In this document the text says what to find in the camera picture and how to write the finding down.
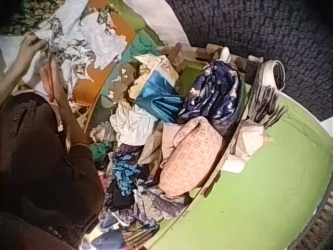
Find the teal fabric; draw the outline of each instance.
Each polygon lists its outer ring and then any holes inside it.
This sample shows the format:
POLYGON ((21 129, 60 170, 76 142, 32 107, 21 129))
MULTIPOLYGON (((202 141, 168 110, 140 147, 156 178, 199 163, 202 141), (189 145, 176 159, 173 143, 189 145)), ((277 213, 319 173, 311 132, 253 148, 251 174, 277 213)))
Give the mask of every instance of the teal fabric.
POLYGON ((112 81, 119 76, 119 69, 121 65, 126 62, 129 62, 133 59, 134 56, 152 54, 155 56, 160 56, 161 54, 157 51, 157 45, 154 41, 148 36, 145 31, 141 31, 136 35, 133 42, 127 47, 125 52, 121 56, 121 60, 114 67, 112 73, 108 77, 106 83, 104 84, 101 94, 103 96, 109 95, 109 89, 112 85, 112 81))
POLYGON ((178 95, 168 80, 155 70, 135 103, 158 119, 175 123, 183 101, 183 97, 178 95))
POLYGON ((109 142, 94 142, 89 148, 93 154, 94 163, 98 163, 104 160, 104 157, 109 152, 111 145, 109 142))

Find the orange fabric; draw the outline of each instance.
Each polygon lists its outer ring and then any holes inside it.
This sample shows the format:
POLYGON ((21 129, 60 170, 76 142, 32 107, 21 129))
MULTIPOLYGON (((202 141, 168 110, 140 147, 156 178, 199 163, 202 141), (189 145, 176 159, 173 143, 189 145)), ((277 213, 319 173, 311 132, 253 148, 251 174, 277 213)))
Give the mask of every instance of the orange fabric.
MULTIPOLYGON (((96 8, 104 8, 108 4, 108 0, 90 0, 89 6, 96 8)), ((125 35, 127 44, 130 44, 135 36, 135 31, 127 24, 121 15, 112 13, 112 21, 115 25, 117 35, 125 35)), ((111 74, 115 63, 110 63, 104 70, 94 69, 93 65, 88 68, 88 74, 94 80, 80 80, 74 88, 73 95, 79 105, 90 106, 94 104, 102 86, 107 77, 111 74)))

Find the blue cloth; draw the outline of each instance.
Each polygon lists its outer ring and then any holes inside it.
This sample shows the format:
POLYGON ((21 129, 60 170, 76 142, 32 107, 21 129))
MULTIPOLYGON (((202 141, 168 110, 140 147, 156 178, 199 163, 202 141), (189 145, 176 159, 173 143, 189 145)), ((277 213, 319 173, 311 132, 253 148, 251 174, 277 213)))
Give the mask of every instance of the blue cloth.
POLYGON ((230 133, 238 118, 244 88, 238 72, 222 61, 214 61, 203 69, 187 95, 179 113, 179 122, 204 116, 222 135, 230 133))
POLYGON ((111 211, 106 211, 102 218, 99 218, 99 227, 101 230, 108 231, 118 220, 112 215, 111 211))
POLYGON ((121 231, 109 230, 91 242, 97 250, 119 250, 126 246, 121 231))
POLYGON ((113 153, 113 174, 122 196, 133 194, 134 181, 142 169, 137 164, 142 149, 143 146, 121 144, 113 153))
POLYGON ((176 122, 183 101, 170 82, 155 70, 135 103, 164 122, 176 122))

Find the green cloth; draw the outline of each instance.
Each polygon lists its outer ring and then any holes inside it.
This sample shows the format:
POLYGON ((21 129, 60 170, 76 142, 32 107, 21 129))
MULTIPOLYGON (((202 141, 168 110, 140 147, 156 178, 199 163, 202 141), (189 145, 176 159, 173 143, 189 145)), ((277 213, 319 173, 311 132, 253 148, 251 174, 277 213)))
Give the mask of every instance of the green cloth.
POLYGON ((93 154, 94 163, 99 163, 104 160, 111 148, 111 144, 109 142, 94 142, 89 148, 93 154))
POLYGON ((131 61, 134 56, 144 54, 153 54, 155 56, 160 55, 160 53, 157 51, 157 46, 153 42, 153 40, 148 36, 145 31, 141 31, 135 36, 133 42, 126 48, 125 52, 122 54, 121 60, 114 67, 112 73, 103 85, 101 95, 109 95, 109 89, 112 84, 112 80, 116 79, 119 76, 119 69, 124 63, 128 63, 129 61, 131 61))

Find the pile of clothes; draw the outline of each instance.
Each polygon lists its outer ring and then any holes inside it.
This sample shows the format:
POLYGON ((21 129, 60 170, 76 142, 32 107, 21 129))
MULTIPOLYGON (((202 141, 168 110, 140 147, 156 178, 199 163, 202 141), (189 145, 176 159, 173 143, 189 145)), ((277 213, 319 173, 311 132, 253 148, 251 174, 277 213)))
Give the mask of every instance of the pile of clothes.
MULTIPOLYGON (((88 0, 23 1, 24 13, 13 17, 11 23, 0 28, 0 49, 7 69, 14 62, 26 34, 35 33, 48 39, 53 57, 61 68, 70 104, 75 105, 73 90, 80 79, 93 81, 88 67, 105 69, 121 59, 127 42, 117 35, 111 19, 118 13, 112 4, 91 8, 88 0)), ((47 50, 34 56, 23 82, 36 92, 47 96, 38 73, 47 61, 47 50)))
POLYGON ((160 221, 179 216, 192 200, 189 191, 209 176, 244 104, 238 72, 222 61, 207 65, 183 98, 166 56, 135 60, 122 66, 110 89, 116 109, 109 121, 91 131, 93 155, 106 158, 107 180, 102 235, 90 242, 96 249, 140 248, 160 221))

